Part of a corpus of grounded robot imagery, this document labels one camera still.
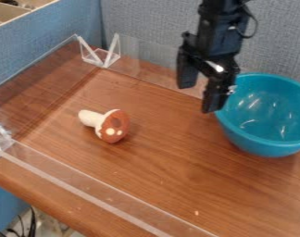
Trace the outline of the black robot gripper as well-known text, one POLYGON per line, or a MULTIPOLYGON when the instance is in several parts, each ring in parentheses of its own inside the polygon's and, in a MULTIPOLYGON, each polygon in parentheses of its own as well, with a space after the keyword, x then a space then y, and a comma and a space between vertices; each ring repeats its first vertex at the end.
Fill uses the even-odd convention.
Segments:
MULTIPOLYGON (((197 33, 183 33, 183 45, 177 53, 177 87, 192 88, 197 83, 199 72, 209 75, 213 71, 209 61, 231 61, 241 51, 252 13, 248 0, 203 0, 199 7, 197 33)), ((224 108, 233 85, 231 76, 209 77, 204 91, 203 112, 211 113, 224 108)))

